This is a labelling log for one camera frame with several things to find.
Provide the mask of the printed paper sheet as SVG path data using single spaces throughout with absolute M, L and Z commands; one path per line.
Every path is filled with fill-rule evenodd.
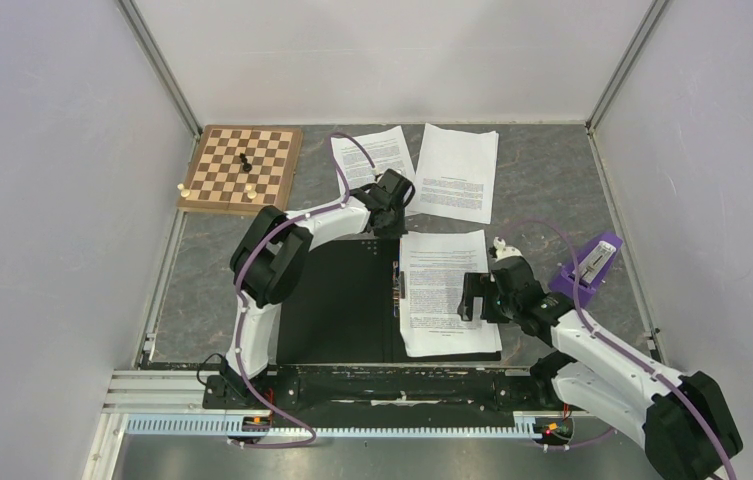
M 411 358 L 502 351 L 496 325 L 464 321 L 458 314 L 464 275 L 488 269 L 485 233 L 410 232 L 400 240 L 399 269 L 405 297 L 399 328 Z
M 355 136 L 354 139 L 370 155 L 364 153 L 349 139 L 333 137 L 330 145 L 334 159 L 340 165 L 345 180 L 339 179 L 340 193 L 375 182 L 375 175 L 392 169 L 415 183 L 415 169 L 401 126 L 388 130 Z
M 488 225 L 499 134 L 424 126 L 409 209 L 413 213 Z

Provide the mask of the blue folder with black inside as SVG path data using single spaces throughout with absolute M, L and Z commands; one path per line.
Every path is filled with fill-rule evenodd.
M 281 305 L 275 362 L 398 364 L 499 361 L 499 352 L 410 357 L 400 331 L 398 240 L 337 240 L 312 250 Z

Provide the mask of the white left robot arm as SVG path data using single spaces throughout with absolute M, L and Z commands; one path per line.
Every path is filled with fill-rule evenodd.
M 230 259 L 237 295 L 236 324 L 226 361 L 234 371 L 228 396 L 243 408 L 259 405 L 266 383 L 271 336 L 280 305 L 297 286 L 311 250 L 344 236 L 370 232 L 404 235 L 413 182 L 388 169 L 373 183 L 349 190 L 311 210 L 260 210 Z

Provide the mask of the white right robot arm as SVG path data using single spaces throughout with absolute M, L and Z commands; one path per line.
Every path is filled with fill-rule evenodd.
M 601 419 L 639 445 L 664 479 L 736 476 L 731 460 L 744 444 L 718 383 L 623 343 L 568 295 L 545 290 L 522 256 L 465 274 L 457 312 L 465 321 L 514 323 L 552 348 L 530 369 L 537 405 L 562 402 Z

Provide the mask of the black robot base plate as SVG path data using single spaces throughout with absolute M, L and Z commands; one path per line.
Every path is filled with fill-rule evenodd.
M 562 417 L 577 409 L 521 369 L 282 365 L 246 387 L 228 367 L 201 384 L 206 410 L 313 429 L 505 426 L 515 412 Z

